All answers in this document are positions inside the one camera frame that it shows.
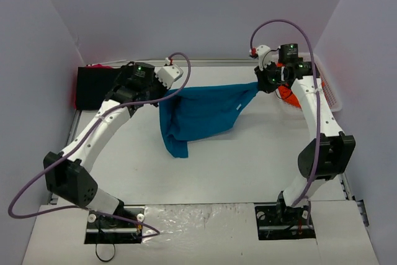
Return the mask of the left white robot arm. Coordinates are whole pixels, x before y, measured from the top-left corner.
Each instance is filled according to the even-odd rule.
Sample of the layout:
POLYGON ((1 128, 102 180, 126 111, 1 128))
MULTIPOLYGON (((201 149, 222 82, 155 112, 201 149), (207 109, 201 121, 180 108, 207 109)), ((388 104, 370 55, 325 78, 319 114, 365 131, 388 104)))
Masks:
POLYGON ((76 139, 59 153, 49 152, 43 160, 47 189, 72 204, 102 212, 111 227, 125 219, 123 202, 103 191, 90 175, 93 165, 115 132, 142 106, 165 96, 183 72, 175 65, 158 71, 153 65, 128 63, 119 69, 99 111, 76 139))

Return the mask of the blue t shirt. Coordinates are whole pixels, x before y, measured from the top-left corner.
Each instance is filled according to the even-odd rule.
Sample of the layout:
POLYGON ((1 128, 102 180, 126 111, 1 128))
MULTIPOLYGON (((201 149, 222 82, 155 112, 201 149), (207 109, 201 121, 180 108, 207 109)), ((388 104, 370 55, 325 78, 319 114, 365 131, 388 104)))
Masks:
POLYGON ((174 158, 188 158, 188 142, 232 129, 258 92, 257 82, 184 88, 159 104, 165 148, 174 158))

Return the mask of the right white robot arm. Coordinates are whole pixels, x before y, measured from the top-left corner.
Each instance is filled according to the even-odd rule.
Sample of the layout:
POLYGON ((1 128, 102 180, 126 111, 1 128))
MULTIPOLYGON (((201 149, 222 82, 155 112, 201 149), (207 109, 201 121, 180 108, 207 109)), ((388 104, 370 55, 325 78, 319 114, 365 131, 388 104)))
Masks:
POLYGON ((346 170, 355 138, 346 135, 334 118, 316 63, 299 57, 295 43, 282 45, 277 51, 278 61, 272 59, 273 51, 265 45, 252 48, 250 54, 259 63, 254 72, 260 91, 270 94, 281 86, 291 90, 308 126, 310 142, 298 155, 299 173, 282 191, 283 203, 275 208, 277 220, 290 223, 297 217, 298 207, 346 170))

